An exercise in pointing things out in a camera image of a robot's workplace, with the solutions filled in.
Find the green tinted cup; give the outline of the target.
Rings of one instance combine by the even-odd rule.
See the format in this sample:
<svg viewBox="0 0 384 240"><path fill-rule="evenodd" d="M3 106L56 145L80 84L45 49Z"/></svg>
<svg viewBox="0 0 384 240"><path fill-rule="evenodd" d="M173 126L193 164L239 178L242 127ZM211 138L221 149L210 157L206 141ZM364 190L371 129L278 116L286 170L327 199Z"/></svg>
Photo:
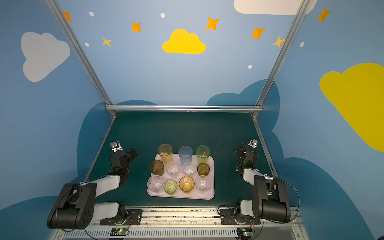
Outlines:
<svg viewBox="0 0 384 240"><path fill-rule="evenodd" d="M197 147L196 156L198 164L206 163L210 156L210 148L206 145L200 145Z"/></svg>

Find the brown amber short cup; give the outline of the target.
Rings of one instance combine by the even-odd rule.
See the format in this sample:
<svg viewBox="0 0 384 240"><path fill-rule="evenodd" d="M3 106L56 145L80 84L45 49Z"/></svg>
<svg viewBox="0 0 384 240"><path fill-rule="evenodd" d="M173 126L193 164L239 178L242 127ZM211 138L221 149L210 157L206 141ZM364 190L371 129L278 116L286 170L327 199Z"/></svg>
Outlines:
<svg viewBox="0 0 384 240"><path fill-rule="evenodd" d="M201 163L197 166L197 172L199 176L208 176L210 172L210 166L206 163Z"/></svg>

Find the aluminium back frame rail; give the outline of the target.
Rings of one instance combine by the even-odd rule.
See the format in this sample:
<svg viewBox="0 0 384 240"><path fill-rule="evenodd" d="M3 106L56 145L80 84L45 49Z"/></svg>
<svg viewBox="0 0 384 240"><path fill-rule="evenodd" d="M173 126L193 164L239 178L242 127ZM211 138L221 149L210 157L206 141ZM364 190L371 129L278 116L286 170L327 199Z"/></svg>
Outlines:
<svg viewBox="0 0 384 240"><path fill-rule="evenodd" d="M106 110L117 112L260 112L262 106L157 106L106 105Z"/></svg>

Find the aluminium left corner post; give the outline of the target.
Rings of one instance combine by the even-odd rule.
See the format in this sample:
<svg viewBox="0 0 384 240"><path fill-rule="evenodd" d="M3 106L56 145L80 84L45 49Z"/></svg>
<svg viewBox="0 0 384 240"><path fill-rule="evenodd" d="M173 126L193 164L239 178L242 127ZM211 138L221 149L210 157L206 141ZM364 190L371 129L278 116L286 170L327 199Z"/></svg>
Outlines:
<svg viewBox="0 0 384 240"><path fill-rule="evenodd" d="M80 41L78 40L74 30L72 29L69 21L66 19L60 4L58 3L58 1L53 1L53 0L45 0L45 2L47 4L47 6L49 7L51 13L53 14L54 18L58 22L63 33L67 37L67 39L68 39L69 43L71 44L72 48L74 49L75 53L77 54L77 56L78 56L80 62L82 63L84 69L86 70L87 74L89 75L91 81L93 82L94 86L96 87L97 91L99 92L104 103L106 104L106 107L109 105L112 105L113 103L112 103L110 97L108 96L107 91L105 90L100 78L98 77L96 71L94 70L90 60L88 59Z"/></svg>

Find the left green circuit board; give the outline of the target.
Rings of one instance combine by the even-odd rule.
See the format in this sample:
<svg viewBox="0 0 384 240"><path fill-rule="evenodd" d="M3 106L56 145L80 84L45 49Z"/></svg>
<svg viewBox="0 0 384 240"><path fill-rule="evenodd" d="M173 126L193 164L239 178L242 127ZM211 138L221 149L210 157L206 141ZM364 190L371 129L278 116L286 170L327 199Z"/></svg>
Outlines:
<svg viewBox="0 0 384 240"><path fill-rule="evenodd" d="M128 228L124 229L112 229L110 232L111 237L125 237L129 234Z"/></svg>

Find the aluminium right corner post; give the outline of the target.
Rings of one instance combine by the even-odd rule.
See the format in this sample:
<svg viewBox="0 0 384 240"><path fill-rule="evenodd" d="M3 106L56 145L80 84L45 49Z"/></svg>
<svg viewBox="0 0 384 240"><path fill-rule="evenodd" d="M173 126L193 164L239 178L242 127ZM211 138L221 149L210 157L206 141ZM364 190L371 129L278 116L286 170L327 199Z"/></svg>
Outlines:
<svg viewBox="0 0 384 240"><path fill-rule="evenodd" d="M292 21L292 24L290 25L290 28L286 35L286 40L283 42L283 46L280 48L278 56L275 60L275 63L272 67L272 70L267 78L266 83L264 84L262 91L258 97L258 100L256 102L256 109L252 112L252 118L253 120L256 120L257 115L259 112L263 110L263 104L268 96L268 93L270 92L270 89L279 73L280 68L283 65L283 62L291 48L291 45L293 44L295 37L304 21L305 16L307 15L307 10L310 8L310 4L312 1L310 0L304 0L300 3L298 11Z"/></svg>

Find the dark olive cup back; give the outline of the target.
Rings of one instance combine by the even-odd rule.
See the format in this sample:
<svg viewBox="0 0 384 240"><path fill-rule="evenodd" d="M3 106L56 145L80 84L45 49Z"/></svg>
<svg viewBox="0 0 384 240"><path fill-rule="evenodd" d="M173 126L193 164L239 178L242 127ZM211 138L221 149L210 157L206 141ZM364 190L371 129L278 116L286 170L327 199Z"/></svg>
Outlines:
<svg viewBox="0 0 384 240"><path fill-rule="evenodd" d="M164 163L161 160L155 160L150 165L152 174L156 176L162 176L164 174Z"/></svg>

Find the tall yellow plastic cup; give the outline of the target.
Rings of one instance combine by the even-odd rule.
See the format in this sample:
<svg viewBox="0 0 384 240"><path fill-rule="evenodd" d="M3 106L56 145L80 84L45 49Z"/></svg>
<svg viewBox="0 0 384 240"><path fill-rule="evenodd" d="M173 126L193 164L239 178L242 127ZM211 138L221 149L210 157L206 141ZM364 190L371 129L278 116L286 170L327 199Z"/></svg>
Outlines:
<svg viewBox="0 0 384 240"><path fill-rule="evenodd" d="M162 144L158 147L158 154L165 164L173 160L173 148L170 144Z"/></svg>

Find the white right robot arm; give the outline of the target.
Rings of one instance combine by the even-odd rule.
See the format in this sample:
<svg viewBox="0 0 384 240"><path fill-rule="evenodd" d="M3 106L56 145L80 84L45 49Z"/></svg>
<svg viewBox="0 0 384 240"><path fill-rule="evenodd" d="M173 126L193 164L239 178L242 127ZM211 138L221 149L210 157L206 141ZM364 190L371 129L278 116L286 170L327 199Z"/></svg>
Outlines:
<svg viewBox="0 0 384 240"><path fill-rule="evenodd" d="M245 224L254 219L265 219L278 224L289 223L291 209L287 183L278 177L266 176L254 168L259 157L255 148L238 147L235 155L239 158L237 174L253 187L252 199L239 200L235 206L235 221Z"/></svg>

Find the lilac plastic tray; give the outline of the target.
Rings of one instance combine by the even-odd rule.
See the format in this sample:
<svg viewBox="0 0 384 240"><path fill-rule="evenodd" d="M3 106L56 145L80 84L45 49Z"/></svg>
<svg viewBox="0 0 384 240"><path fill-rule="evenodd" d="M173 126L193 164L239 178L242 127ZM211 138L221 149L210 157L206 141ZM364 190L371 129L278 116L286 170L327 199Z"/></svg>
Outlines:
<svg viewBox="0 0 384 240"><path fill-rule="evenodd" d="M193 155L192 162L198 166L196 155ZM161 176L164 180L164 183L166 180L169 180L169 179L173 179L178 183L178 189L174 195L170 196L170 195L166 194L166 192L164 190L159 194L151 193L149 190L147 190L149 196L163 197L163 198L194 199L194 200L211 200L211 199L213 199L213 197L215 196L214 159L212 157L209 157L207 164L210 166L210 172L209 172L208 176L206 176L206 177L209 179L209 181L211 183L211 188L208 190L207 193L200 194L195 187L190 193L184 193L179 188L179 180L182 177L186 176L181 169L179 176L176 178L172 178L167 172L164 172L164 174ZM190 177L192 177L195 181L198 176L199 176L198 172L196 171L196 173Z"/></svg>

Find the clear faceted glass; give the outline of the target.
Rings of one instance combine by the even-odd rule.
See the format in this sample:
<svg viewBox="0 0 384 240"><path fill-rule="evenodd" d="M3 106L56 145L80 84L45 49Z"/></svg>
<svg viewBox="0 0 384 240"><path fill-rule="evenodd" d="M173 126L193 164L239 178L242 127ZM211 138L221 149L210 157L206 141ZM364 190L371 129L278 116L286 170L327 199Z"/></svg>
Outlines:
<svg viewBox="0 0 384 240"><path fill-rule="evenodd" d="M154 175L147 182L148 190L151 193L159 194L163 191L164 180L161 176Z"/></svg>
<svg viewBox="0 0 384 240"><path fill-rule="evenodd" d="M179 176L181 168L182 166L179 163L171 161L167 163L166 171L172 178L176 178Z"/></svg>
<svg viewBox="0 0 384 240"><path fill-rule="evenodd" d="M200 194L205 194L211 188L211 183L206 176L198 176L195 180L195 188Z"/></svg>
<svg viewBox="0 0 384 240"><path fill-rule="evenodd" d="M182 171L186 176L193 176L197 171L197 165L193 162L186 162L182 166Z"/></svg>

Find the small green cup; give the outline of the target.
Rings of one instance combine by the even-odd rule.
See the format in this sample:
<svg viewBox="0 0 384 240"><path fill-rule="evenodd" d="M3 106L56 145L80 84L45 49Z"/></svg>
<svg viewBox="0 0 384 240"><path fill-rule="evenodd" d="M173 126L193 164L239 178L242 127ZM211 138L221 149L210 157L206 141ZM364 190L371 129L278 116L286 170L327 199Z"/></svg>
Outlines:
<svg viewBox="0 0 384 240"><path fill-rule="evenodd" d="M172 196L176 193L178 189L178 183L173 179L169 179L165 181L163 188L166 194Z"/></svg>

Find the tall pale blue cup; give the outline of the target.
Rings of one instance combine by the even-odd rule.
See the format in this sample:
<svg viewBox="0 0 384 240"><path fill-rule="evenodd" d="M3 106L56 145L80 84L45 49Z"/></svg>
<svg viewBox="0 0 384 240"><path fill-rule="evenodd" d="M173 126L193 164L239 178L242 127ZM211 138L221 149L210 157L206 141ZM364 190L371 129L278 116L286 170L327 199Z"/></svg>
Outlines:
<svg viewBox="0 0 384 240"><path fill-rule="evenodd" d="M179 158L181 165L192 161L193 149L190 146L182 146L179 148Z"/></svg>

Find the yellow short cup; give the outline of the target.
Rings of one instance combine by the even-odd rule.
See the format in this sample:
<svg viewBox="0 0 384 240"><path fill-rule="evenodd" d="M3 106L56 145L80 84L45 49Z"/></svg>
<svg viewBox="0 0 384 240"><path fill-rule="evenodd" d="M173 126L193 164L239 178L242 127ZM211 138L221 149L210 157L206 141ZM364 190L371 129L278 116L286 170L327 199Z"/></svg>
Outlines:
<svg viewBox="0 0 384 240"><path fill-rule="evenodd" d="M179 188L184 193L190 193L195 187L195 181L190 176L184 176L179 180Z"/></svg>

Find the green circuit board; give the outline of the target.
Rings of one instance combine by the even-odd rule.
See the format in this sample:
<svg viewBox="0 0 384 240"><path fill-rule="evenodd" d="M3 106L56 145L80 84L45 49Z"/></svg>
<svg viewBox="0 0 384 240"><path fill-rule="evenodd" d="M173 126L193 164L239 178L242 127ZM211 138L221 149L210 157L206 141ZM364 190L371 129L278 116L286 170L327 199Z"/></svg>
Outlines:
<svg viewBox="0 0 384 240"><path fill-rule="evenodd" d="M110 232L111 237L125 237L129 234L128 228L124 229L112 229Z"/></svg>
<svg viewBox="0 0 384 240"><path fill-rule="evenodd" d="M250 228L237 228L237 240L250 240L254 236Z"/></svg>

